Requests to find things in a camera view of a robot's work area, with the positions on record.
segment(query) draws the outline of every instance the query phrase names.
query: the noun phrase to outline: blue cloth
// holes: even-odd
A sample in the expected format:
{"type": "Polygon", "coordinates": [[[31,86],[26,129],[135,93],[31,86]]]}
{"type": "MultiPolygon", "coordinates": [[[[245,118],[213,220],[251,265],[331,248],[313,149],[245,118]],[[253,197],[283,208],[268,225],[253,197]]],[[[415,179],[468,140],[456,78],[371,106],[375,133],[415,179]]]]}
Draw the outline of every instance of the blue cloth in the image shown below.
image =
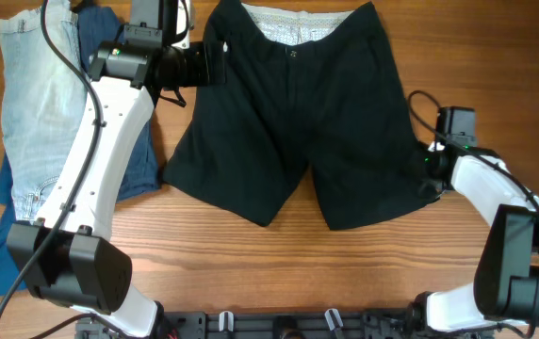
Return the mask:
{"type": "MultiPolygon", "coordinates": [[[[79,42],[81,44],[81,62],[84,69],[87,69],[90,65],[89,55],[95,51],[101,41],[113,40],[119,25],[119,20],[111,8],[89,7],[84,8],[79,13],[79,42]]],[[[119,189],[118,201],[159,189],[157,168],[150,133],[150,122],[147,122],[129,158],[127,170],[119,189]]],[[[6,210],[0,218],[0,296],[8,291],[14,279],[18,276],[18,269],[14,265],[6,246],[9,229],[12,223],[16,221],[11,189],[12,172],[8,156],[4,154],[4,161],[0,169],[0,203],[6,206],[6,210]]],[[[19,290],[25,288],[25,283],[21,283],[19,290]]]]}

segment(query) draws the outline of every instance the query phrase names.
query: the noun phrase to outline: wooden tabletop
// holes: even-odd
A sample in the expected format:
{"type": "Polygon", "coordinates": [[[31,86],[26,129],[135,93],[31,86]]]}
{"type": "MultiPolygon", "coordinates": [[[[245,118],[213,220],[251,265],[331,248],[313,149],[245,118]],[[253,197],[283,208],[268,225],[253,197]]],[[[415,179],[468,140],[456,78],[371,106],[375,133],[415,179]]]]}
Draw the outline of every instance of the wooden tabletop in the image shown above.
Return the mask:
{"type": "MultiPolygon", "coordinates": [[[[194,0],[196,30],[217,1],[194,0]]],[[[0,18],[40,1],[0,0],[0,18]]],[[[129,1],[104,1],[129,17],[129,1]]],[[[355,9],[362,1],[251,1],[310,12],[355,9]]],[[[442,105],[475,107],[480,146],[496,150],[539,195],[539,2],[376,1],[406,92],[425,89],[442,105]]],[[[4,93],[0,53],[0,113],[4,93]]],[[[153,118],[159,164],[190,121],[195,89],[179,108],[160,102],[153,118]]],[[[421,115],[434,109],[418,100],[421,115]]],[[[417,135],[430,136],[419,126],[417,135]]],[[[0,128],[0,165],[3,144],[0,128]]],[[[311,176],[268,228],[163,186],[122,202],[112,242],[131,256],[133,283],[167,311],[321,311],[329,307],[405,307],[423,291],[466,283],[488,227],[464,198],[448,194],[410,215],[346,232],[329,232],[311,176]]],[[[17,293],[0,327],[2,338],[25,338],[74,312],[17,293]]],[[[73,327],[54,337],[73,338],[73,327]]],[[[512,338],[510,333],[501,337],[512,338]]]]}

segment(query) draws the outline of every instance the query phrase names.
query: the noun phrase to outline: clothing pile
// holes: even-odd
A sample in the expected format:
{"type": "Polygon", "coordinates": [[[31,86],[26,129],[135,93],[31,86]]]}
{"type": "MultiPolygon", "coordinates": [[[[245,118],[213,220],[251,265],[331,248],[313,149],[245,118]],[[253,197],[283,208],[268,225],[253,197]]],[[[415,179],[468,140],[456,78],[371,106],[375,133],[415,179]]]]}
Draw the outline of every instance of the clothing pile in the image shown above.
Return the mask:
{"type": "MultiPolygon", "coordinates": [[[[77,15],[68,0],[50,0],[46,18],[54,44],[84,70],[120,25],[110,8],[77,15]]],[[[397,218],[435,201],[425,150],[372,4],[311,14],[221,0],[204,41],[228,44],[227,81],[198,89],[192,122],[162,171],[165,183],[261,226],[271,223],[307,167],[331,230],[397,218]]],[[[0,43],[7,152],[0,172],[0,203],[7,206],[0,220],[1,295],[17,275],[5,245],[8,229],[15,219],[32,221],[45,203],[72,147],[86,91],[45,44],[38,9],[1,20],[0,43]]],[[[156,171],[148,123],[119,200],[158,189],[156,171]]]]}

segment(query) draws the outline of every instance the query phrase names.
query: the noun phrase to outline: black connector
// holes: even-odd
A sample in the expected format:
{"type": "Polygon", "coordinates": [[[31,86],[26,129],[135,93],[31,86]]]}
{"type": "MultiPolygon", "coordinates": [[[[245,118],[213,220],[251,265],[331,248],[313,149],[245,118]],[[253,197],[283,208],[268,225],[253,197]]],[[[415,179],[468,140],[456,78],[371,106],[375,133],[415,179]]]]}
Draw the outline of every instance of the black connector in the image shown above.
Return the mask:
{"type": "Polygon", "coordinates": [[[439,108],[435,129],[459,145],[477,146],[475,110],[472,108],[457,106],[439,108]]]}

